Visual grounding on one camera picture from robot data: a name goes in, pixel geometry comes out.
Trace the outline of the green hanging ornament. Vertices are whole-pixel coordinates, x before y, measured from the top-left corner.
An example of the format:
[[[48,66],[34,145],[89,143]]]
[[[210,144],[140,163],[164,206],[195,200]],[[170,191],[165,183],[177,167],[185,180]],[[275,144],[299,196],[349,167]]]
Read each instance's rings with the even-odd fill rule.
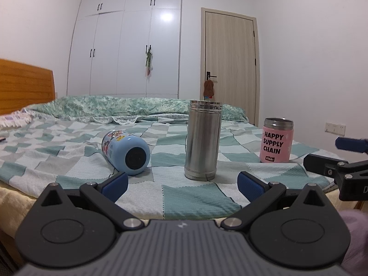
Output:
[[[146,61],[145,61],[145,70],[146,70],[146,76],[149,77],[151,74],[151,70],[152,70],[152,58],[153,58],[153,54],[152,54],[152,46],[146,46]]]

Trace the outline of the patterned pillow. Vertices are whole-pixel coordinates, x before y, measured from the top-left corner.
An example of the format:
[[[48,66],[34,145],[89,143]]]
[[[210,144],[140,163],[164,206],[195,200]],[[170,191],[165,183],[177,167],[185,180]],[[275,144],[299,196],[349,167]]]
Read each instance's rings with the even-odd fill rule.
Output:
[[[32,115],[26,110],[15,111],[10,114],[0,116],[0,130],[21,128],[32,121]]]

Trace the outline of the wooden door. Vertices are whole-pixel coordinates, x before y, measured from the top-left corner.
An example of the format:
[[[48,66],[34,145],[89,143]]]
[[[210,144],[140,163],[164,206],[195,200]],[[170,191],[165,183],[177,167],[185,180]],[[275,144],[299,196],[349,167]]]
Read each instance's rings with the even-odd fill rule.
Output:
[[[214,83],[214,101],[242,108],[250,123],[258,125],[260,68],[255,17],[201,9],[202,100],[208,78]]]

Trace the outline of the tall stainless steel cup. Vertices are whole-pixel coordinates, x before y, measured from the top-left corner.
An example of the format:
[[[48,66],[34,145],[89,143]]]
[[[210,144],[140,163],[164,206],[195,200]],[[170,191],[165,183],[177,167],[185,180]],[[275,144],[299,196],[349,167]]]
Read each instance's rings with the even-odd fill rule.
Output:
[[[221,131],[222,104],[192,100],[185,145],[185,177],[195,181],[215,178]]]

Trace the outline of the green checkered blanket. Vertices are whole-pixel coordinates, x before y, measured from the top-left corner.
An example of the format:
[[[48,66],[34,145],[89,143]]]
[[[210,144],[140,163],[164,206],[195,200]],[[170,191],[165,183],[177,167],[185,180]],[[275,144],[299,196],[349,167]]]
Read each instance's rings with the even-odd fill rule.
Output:
[[[316,183],[333,188],[331,178],[307,172],[303,158],[322,151],[293,143],[287,163],[259,160],[262,131],[249,123],[224,121],[216,176],[192,181],[184,175],[187,125],[175,120],[123,125],[40,118],[24,128],[1,132],[1,222],[18,222],[49,183],[76,189],[115,173],[102,154],[102,138],[118,130],[143,138],[150,149],[146,170],[129,179],[118,205],[141,219],[216,219],[248,204],[239,193],[237,175],[247,171],[264,182],[279,181],[290,189]]]

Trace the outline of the white wardrobe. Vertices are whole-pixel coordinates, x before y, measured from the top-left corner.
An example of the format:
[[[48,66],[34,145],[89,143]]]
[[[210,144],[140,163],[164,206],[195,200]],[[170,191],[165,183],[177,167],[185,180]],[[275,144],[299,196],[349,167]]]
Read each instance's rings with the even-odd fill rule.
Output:
[[[181,0],[81,0],[67,94],[178,97],[180,35]]]

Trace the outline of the brown hanging ornament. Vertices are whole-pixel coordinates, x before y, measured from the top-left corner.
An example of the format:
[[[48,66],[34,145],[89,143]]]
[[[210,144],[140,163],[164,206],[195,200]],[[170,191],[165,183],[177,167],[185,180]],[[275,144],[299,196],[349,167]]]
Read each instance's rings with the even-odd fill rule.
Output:
[[[214,83],[211,79],[207,79],[203,84],[203,97],[204,99],[212,99],[214,94]]]

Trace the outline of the wooden headboard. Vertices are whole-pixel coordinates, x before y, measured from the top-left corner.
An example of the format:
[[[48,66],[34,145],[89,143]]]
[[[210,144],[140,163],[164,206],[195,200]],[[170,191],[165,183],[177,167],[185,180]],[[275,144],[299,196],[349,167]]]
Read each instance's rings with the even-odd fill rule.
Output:
[[[1,114],[55,100],[53,71],[1,59]]]

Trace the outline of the light blue cartoon cup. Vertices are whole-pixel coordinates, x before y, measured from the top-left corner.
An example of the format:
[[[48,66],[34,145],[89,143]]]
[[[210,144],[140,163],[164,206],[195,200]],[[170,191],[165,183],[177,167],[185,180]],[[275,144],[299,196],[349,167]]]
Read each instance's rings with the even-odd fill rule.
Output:
[[[112,130],[103,137],[102,153],[117,171],[129,176],[142,173],[150,161],[148,144],[122,130]]]

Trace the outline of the wall power socket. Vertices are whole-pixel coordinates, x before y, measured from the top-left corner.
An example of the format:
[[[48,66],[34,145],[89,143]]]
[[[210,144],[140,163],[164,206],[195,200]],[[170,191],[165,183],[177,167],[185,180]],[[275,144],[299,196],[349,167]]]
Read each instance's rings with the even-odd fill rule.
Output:
[[[328,122],[326,122],[326,124],[325,124],[325,132],[326,133],[331,133],[331,134],[335,134],[335,135],[339,135],[339,136],[344,136],[345,135],[345,129],[346,129],[346,126],[341,125],[341,124],[328,123]]]

